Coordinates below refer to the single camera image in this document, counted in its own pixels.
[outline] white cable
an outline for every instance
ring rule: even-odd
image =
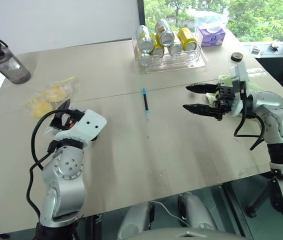
[[[162,204],[161,202],[159,202],[159,201],[151,201],[151,203],[161,205],[161,206],[166,210],[166,212],[167,212],[170,216],[172,216],[172,217],[178,219],[179,221],[181,221],[183,224],[185,224],[187,227],[190,228],[190,226],[189,226],[189,224],[188,224],[187,222],[185,222],[184,220],[182,220],[182,219],[179,218],[178,216],[175,216],[175,215],[171,214],[171,212],[170,212],[170,211],[165,207],[165,205]]]

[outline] beige tabletop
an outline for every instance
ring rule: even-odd
[[[71,76],[79,79],[72,107],[91,109],[107,119],[97,141],[84,150],[85,216],[268,171],[265,143],[249,151],[253,139],[234,138],[238,117],[216,121],[182,107],[206,103],[204,94],[193,94],[185,86],[215,83],[234,65],[234,51],[244,54],[248,68],[261,67],[229,31],[221,47],[205,48],[209,63],[196,69],[139,74],[129,41],[22,55],[36,65],[32,79],[22,85],[5,80],[0,90],[0,233],[34,228],[38,221],[26,201],[33,164],[30,139],[37,119],[21,107],[46,83]],[[283,97],[283,88],[268,73],[253,81]],[[148,90],[149,120],[142,88]],[[37,134],[39,157],[51,141],[44,136],[45,126]],[[241,131],[258,134],[259,127],[247,120]],[[45,186],[39,169],[34,179],[31,197],[41,206]]]

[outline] floor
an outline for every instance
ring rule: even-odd
[[[232,182],[232,187],[243,209],[245,206],[254,201],[254,198],[266,186],[267,181],[261,176],[253,176],[240,179]],[[223,191],[218,186],[207,187],[199,190],[192,191],[193,194],[200,197],[209,209],[213,216],[219,231],[229,232],[239,235],[239,230],[236,226],[234,217],[231,210],[223,197]],[[163,203],[169,211],[177,215],[177,195],[158,199]],[[121,222],[129,208],[122,208],[106,212],[102,215],[101,222],[101,239],[102,240],[116,240],[117,232]],[[283,216],[275,211],[269,199],[262,205],[257,212],[257,217],[246,217],[246,221],[252,232],[254,240],[282,240],[283,239]],[[167,212],[160,206],[155,206],[155,218],[151,225],[152,229],[180,227],[177,219],[170,217]],[[81,239],[84,240],[84,223],[80,222],[78,226],[78,233]],[[10,234],[11,240],[31,240],[34,236],[35,230],[28,229]]]

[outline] clear plastic tray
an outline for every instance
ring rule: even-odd
[[[168,50],[165,47],[164,55],[150,56],[151,63],[148,66],[141,66],[137,61],[138,47],[135,38],[132,38],[132,47],[136,65],[140,72],[145,74],[204,67],[208,62],[203,49],[197,45],[195,50],[177,52],[173,56],[168,53]]]

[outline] white wall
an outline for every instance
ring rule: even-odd
[[[137,0],[0,0],[0,39],[14,54],[130,38]]]

